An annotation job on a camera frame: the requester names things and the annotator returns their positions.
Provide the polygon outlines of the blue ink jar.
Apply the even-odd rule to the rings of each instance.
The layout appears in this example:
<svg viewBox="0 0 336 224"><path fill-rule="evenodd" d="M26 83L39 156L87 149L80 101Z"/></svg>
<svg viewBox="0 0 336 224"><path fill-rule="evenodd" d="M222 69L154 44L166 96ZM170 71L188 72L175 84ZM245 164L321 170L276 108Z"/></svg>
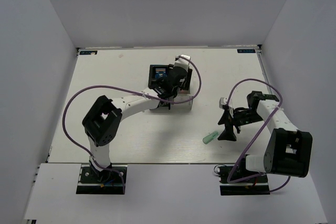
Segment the blue ink jar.
<svg viewBox="0 0 336 224"><path fill-rule="evenodd" d="M163 77L166 77L167 74L166 72L156 72L155 75L154 75L154 79L157 80L159 78L163 78Z"/></svg>

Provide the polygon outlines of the green correction tape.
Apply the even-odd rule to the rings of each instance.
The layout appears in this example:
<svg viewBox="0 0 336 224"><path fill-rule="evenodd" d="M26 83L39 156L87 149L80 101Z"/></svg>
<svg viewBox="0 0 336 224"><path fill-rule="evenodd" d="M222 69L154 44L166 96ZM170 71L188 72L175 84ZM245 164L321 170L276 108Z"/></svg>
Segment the green correction tape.
<svg viewBox="0 0 336 224"><path fill-rule="evenodd" d="M209 133L207 136L203 137L202 141L204 144L210 143L212 140L214 140L218 136L218 132L214 131L212 133Z"/></svg>

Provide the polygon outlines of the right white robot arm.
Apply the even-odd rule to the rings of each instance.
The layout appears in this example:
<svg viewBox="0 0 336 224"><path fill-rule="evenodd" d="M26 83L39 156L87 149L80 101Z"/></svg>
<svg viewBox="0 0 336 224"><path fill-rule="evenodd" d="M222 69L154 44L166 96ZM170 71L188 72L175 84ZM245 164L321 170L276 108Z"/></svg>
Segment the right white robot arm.
<svg viewBox="0 0 336 224"><path fill-rule="evenodd" d="M227 99L220 98L219 107L224 110L218 124L224 131L218 140L237 140L243 125L263 121L270 132L270 140L263 154L246 155L238 166L238 177L247 182L256 173L306 177L309 171L312 135L293 125L280 108L280 100L272 94L252 91L247 96L247 108L232 108Z"/></svg>

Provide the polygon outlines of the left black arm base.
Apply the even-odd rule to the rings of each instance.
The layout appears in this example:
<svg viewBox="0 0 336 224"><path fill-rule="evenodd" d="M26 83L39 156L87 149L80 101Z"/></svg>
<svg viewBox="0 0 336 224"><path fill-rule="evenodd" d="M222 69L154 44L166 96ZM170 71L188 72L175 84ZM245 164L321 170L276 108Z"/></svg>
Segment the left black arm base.
<svg viewBox="0 0 336 224"><path fill-rule="evenodd" d="M122 183L121 177L110 171L102 171L100 175L97 175L95 171L89 165L82 165L76 194L77 195L123 195L127 180L127 166L115 166L112 167L117 170L123 177L124 183Z"/></svg>

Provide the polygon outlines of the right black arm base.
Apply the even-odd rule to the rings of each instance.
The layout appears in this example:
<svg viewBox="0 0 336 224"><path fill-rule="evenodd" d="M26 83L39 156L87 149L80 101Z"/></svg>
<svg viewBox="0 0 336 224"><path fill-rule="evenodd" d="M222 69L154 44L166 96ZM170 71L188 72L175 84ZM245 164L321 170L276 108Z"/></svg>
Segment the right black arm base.
<svg viewBox="0 0 336 224"><path fill-rule="evenodd" d="M270 195L268 178L266 175L257 176L256 172L250 172L243 165L238 166L233 173L230 182L228 177L233 165L216 165L213 169L215 176L219 178L221 196L258 196Z"/></svg>

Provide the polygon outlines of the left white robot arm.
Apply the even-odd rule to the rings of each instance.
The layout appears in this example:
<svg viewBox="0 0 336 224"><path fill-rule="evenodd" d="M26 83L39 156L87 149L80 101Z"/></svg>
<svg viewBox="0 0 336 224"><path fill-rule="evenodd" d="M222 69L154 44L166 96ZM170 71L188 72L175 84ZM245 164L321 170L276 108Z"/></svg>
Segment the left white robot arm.
<svg viewBox="0 0 336 224"><path fill-rule="evenodd" d="M111 161L109 144L115 138L120 123L126 118L146 110L162 106L170 107L176 102L181 90L190 90L192 69L189 66L150 65L148 87L140 96L129 95L109 99L98 97L82 120L90 143L90 168L93 176L101 182L110 178Z"/></svg>

